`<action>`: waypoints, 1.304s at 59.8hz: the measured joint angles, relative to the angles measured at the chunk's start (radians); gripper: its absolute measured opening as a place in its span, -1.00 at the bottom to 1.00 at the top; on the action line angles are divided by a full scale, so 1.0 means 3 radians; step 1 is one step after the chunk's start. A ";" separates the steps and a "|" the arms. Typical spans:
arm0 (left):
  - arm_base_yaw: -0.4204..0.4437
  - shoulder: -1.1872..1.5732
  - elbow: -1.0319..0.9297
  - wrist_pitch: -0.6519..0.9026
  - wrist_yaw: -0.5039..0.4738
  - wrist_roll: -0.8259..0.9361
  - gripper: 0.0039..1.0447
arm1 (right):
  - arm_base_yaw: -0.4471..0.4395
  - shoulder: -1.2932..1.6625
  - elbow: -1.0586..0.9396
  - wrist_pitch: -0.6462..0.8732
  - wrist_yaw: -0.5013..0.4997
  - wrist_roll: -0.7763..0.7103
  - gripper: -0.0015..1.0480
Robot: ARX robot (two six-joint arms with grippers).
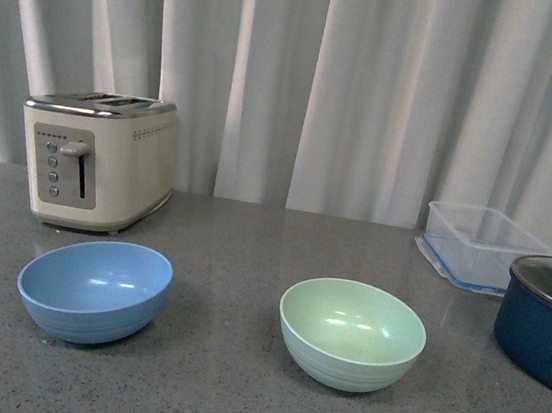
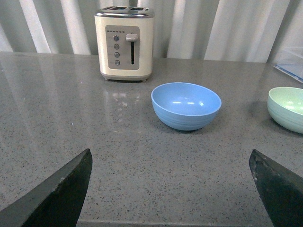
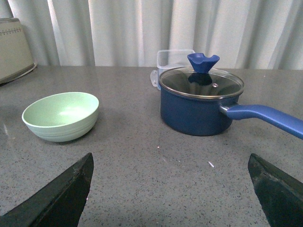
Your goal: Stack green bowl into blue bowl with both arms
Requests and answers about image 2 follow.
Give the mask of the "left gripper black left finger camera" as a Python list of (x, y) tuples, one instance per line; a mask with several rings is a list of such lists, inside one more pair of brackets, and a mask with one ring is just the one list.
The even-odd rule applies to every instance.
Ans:
[(74, 227), (87, 194), (92, 154), (86, 149), (0, 212), (2, 227)]

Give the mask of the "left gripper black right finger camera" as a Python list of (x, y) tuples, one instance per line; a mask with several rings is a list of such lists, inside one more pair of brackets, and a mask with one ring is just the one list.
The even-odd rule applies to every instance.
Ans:
[(303, 225), (303, 178), (254, 149), (249, 166), (262, 203), (275, 227)]

